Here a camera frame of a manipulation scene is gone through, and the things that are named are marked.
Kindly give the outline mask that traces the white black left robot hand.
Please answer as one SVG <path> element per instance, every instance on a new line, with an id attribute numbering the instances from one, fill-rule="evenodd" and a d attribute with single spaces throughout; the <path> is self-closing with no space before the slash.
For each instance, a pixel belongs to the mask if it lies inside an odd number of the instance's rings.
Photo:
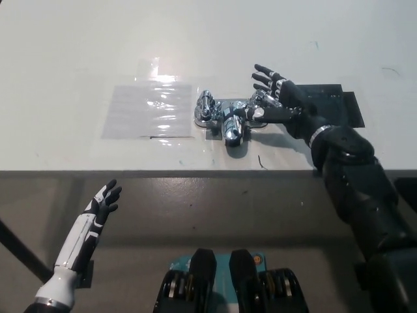
<path id="1" fill-rule="evenodd" d="M 115 179 L 104 185 L 78 215 L 70 229 L 54 267 L 69 269 L 77 274 L 88 267 L 110 213 L 117 210 L 116 201 L 122 187 Z"/>

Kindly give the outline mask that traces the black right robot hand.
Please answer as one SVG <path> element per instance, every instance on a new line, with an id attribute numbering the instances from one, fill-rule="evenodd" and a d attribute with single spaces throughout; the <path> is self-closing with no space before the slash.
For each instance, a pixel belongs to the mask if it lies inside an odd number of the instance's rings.
<path id="1" fill-rule="evenodd" d="M 317 107 L 291 80 L 260 64 L 254 65 L 254 68 L 256 72 L 252 78 L 257 82 L 253 87 L 264 90 L 284 108 L 292 109 L 296 114 L 284 124 L 287 132 L 293 138 L 302 139 L 308 146 L 312 146 L 314 139 L 329 128 L 330 123 L 318 114 Z"/>

